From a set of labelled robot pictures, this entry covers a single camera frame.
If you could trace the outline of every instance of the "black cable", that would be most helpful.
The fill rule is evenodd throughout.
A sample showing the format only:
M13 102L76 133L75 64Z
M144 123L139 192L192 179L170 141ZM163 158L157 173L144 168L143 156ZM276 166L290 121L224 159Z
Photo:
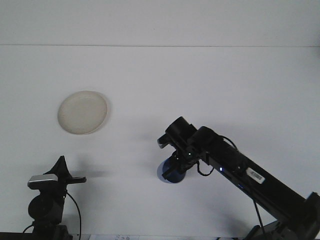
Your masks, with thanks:
M229 142L229 143L231 143L231 144L232 144L232 146L233 146L236 150L238 150L237 146L234 144L234 142L233 142L233 141L231 141L231 139L230 139L230 138L228 138L228 137L226 137L226 136L222 136L222 135L220 135L220 137L222 137L223 139L228 140L228 142Z
M268 240L267 239L267 235L266 235L266 231L265 231L265 227L264 227L264 224L262 223L262 219L261 219L261 216L260 216L260 213L259 213L257 202L256 202L256 199L254 197L254 192L253 192L253 186L251 184L251 179L249 178L248 175L246 175L246 177L247 177L247 181L248 181L248 186L250 188L251 199L253 200L254 208L255 208L256 214L257 214L258 219L259 219L259 223L260 223L260 227L261 227L261 230L262 230L262 234L263 234L265 240Z
M201 176L204 176L204 177L207 177L207 176L209 176L210 174L212 174L212 172L213 172L214 169L215 169L214 167L212 167L211 171L210 171L208 174L204 174L204 173L202 173L202 172L200 171L200 162L199 162L199 161L196 162L196 165L197 165L198 173L199 173Z
M229 138L226 137L226 136L222 136L222 135L221 135L221 137L224 138L224 139L226 139L226 140L228 140L228 141L232 144L232 146L233 146L236 150L238 150L237 146L234 144L233 141L231 141L231 139L229 139ZM261 230L262 230L262 233L263 233L263 236L264 236L265 240L267 240L267 235L266 235L265 227L264 227L264 225L263 225L263 223L262 223L262 219L261 219L261 216L260 216L260 213L259 213L259 209L258 209L258 206L257 206L257 202L256 202L256 199L255 199L255 197L254 197L253 190L252 190L253 186L252 186L252 184L251 184L251 180L249 179L249 176L248 176L248 175L246 175L246 176L247 176L247 179L248 179L248 183L249 183L248 185L249 185L249 188L250 188L250 193L251 193L251 196L252 196L254 208L255 208L256 214L257 214L258 219L259 219L260 227L261 227Z
M29 228L31 228L31 227L33 227L34 225L33 224L31 224L30 226L27 226L24 230L23 230L23 234L29 229Z
M78 210L78 213L79 213L79 221L80 221L80 233L79 233L79 240L81 240L81 231L82 231L82 228L81 228L81 213L80 213L80 209L79 209L79 206L76 202L76 200L67 192L66 193L71 199L72 201L74 202L75 206L76 206L76 209Z

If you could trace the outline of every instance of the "white surface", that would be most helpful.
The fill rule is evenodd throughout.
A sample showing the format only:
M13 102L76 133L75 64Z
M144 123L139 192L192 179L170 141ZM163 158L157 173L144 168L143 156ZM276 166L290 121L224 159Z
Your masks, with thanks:
M258 223L253 203L217 171L157 178L173 151L157 139L179 116L231 138L303 197L320 192L319 48L1 46L0 56L0 231L31 224L38 191L27 181L65 155L87 176L68 187L84 234L244 236ZM104 94L110 112L98 131L73 135L57 111L82 90ZM68 198L63 219L78 232Z
M320 46L319 0L1 0L0 44Z
M89 134L97 130L107 115L107 103L95 91L78 91L68 96L59 108L60 126L72 134Z

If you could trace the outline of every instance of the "white plate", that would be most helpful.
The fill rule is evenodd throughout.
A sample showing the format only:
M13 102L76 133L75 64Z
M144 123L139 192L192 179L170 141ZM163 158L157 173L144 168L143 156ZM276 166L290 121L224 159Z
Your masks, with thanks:
M107 115L105 99L95 91L79 91L67 97L58 111L60 126L72 134L97 130Z

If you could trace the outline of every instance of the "barcode label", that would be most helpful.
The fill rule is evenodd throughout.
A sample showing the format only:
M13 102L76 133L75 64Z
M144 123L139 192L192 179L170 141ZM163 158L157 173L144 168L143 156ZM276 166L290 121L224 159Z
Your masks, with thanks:
M263 176L261 176L259 173L257 173L250 167L248 167L248 169L246 170L246 174L259 184L262 184L266 180Z

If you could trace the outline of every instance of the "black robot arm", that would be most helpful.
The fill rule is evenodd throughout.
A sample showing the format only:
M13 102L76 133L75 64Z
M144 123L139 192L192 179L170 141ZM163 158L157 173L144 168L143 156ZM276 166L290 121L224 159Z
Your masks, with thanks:
M314 240L320 230L317 193L304 199L225 139L205 126L196 129L179 117L158 139L160 148L169 144L176 149L163 177L168 178L173 171L184 174L203 160L277 219L265 226L265 234L256 226L245 240Z

